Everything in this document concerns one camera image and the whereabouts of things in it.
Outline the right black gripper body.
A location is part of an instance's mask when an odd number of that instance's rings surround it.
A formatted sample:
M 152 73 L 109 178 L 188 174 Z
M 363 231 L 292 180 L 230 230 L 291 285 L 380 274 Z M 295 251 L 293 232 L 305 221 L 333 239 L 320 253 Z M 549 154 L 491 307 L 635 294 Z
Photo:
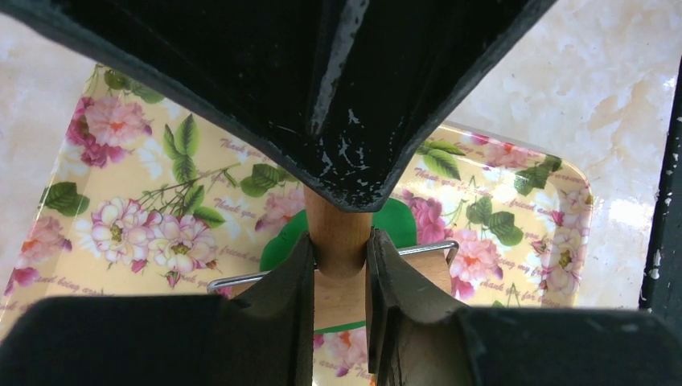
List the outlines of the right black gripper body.
M 1 11 L 237 136 L 338 209 L 372 212 L 550 6 L 4 1 Z

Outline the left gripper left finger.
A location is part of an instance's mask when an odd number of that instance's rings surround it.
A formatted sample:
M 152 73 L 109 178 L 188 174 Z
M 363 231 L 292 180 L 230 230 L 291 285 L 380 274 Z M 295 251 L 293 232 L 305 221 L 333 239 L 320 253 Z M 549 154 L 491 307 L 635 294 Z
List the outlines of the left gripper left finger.
M 44 298 L 1 345 L 4 385 L 308 385 L 314 254 L 288 258 L 235 298 Z

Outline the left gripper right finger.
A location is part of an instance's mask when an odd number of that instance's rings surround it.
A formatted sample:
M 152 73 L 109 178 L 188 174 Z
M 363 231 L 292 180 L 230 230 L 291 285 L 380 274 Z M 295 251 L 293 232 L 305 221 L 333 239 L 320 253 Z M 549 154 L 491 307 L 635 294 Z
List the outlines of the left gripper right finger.
M 379 385 L 678 385 L 681 342 L 636 310 L 470 307 L 367 243 L 368 370 Z

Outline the green dough disc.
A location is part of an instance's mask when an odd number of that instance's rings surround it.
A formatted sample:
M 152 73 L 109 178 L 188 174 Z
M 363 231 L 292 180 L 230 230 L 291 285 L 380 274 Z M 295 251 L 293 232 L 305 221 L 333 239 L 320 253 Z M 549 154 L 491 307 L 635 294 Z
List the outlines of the green dough disc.
M 304 209 L 291 216 L 284 216 L 284 226 L 280 232 L 263 248 L 260 271 L 268 271 L 280 265 L 290 254 L 302 232 L 308 230 L 308 220 Z M 396 199 L 373 214 L 372 225 L 384 229 L 397 248 L 417 245 L 417 225 L 413 213 L 407 205 Z

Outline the wooden double-ended roller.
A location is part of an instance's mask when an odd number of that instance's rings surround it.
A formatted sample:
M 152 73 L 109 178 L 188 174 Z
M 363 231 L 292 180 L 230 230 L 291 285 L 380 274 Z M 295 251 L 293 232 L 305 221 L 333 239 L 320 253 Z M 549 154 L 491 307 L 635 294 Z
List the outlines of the wooden double-ended roller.
M 311 191 L 305 200 L 308 228 L 290 255 L 237 297 L 220 298 L 213 325 L 286 336 L 359 321 L 388 336 L 456 329 L 458 303 L 433 280 L 448 274 L 455 241 L 400 250 L 371 213 L 340 211 Z

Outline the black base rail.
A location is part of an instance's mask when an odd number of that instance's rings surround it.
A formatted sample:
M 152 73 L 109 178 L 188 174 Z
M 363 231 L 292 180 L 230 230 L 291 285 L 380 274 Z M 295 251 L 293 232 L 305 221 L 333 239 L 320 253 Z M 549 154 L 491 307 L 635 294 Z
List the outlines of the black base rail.
M 665 318 L 681 317 L 681 74 L 674 93 L 639 307 Z

